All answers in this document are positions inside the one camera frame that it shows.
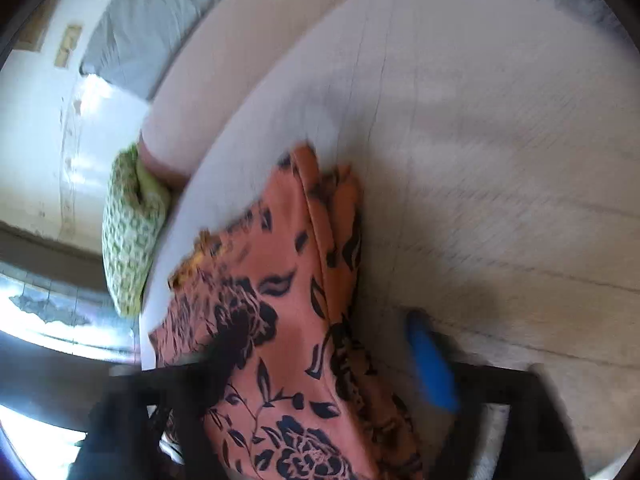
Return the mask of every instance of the gray bed sheet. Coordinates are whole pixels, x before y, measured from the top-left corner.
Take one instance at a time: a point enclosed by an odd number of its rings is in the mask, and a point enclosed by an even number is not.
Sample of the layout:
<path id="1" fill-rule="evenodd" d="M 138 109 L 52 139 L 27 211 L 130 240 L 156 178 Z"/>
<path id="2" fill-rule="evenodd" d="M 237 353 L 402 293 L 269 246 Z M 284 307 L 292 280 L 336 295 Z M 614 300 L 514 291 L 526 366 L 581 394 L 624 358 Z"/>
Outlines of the gray bed sheet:
<path id="1" fill-rule="evenodd" d="M 80 65 L 83 75 L 150 100 L 176 54 L 219 0 L 111 0 Z"/>

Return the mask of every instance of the folded cloth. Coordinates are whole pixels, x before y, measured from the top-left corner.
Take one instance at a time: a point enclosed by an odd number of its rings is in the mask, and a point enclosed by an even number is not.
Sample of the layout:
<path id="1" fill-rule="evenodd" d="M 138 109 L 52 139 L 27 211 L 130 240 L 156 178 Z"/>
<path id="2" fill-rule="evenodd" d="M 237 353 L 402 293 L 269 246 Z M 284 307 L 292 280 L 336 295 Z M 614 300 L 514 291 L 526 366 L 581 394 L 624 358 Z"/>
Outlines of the folded cloth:
<path id="1" fill-rule="evenodd" d="M 204 419 L 229 468 L 260 480 L 422 477 L 406 407 L 349 327 L 360 201 L 350 168 L 321 174 L 311 148 L 297 148 L 170 279 L 174 298 L 150 334 L 158 367 L 230 324 L 249 327 L 225 399 Z"/>
<path id="2" fill-rule="evenodd" d="M 102 259 L 118 314 L 140 313 L 142 291 L 171 194 L 138 159 L 135 145 L 116 157 L 102 216 Z"/>

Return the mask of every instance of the green textured pillow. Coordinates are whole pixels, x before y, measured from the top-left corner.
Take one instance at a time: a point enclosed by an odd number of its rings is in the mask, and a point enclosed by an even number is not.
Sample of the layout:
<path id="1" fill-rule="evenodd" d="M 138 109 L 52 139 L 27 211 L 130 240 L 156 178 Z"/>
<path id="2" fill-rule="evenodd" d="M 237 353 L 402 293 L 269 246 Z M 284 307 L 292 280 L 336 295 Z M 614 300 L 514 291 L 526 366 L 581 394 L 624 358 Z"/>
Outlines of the green textured pillow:
<path id="1" fill-rule="evenodd" d="M 135 144 L 118 154 L 102 217 L 102 259 L 118 314 L 140 313 L 154 248 L 171 194 L 138 160 Z"/>

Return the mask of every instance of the floral fabric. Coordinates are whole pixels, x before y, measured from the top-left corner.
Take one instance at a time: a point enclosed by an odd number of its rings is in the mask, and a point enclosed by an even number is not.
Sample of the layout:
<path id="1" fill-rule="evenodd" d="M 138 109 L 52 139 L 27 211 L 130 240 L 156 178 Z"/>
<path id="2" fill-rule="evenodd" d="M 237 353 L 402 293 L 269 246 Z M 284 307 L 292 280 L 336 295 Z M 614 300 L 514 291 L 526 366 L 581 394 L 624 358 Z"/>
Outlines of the floral fabric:
<path id="1" fill-rule="evenodd" d="M 249 327 L 204 421 L 229 468 L 259 480 L 422 477 L 406 408 L 349 328 L 360 200 L 350 168 L 321 174 L 311 148 L 297 148 L 241 219 L 200 235 L 170 280 L 168 315 L 150 335 L 157 366 L 230 323 Z"/>

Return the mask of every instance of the white wall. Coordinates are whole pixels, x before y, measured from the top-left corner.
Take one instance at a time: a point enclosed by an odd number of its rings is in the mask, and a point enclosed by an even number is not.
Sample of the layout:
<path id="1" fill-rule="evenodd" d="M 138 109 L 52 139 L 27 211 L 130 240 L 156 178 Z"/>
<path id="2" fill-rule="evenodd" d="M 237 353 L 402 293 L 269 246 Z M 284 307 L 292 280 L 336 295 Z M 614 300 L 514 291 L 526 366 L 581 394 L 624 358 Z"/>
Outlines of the white wall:
<path id="1" fill-rule="evenodd" d="M 44 237 L 60 236 L 63 123 L 82 54 L 109 1 L 60 0 L 41 52 L 14 50 L 0 72 L 0 220 Z M 69 67 L 56 68 L 71 23 L 82 25 L 82 36 Z M 78 244 L 96 250 L 95 240 Z"/>

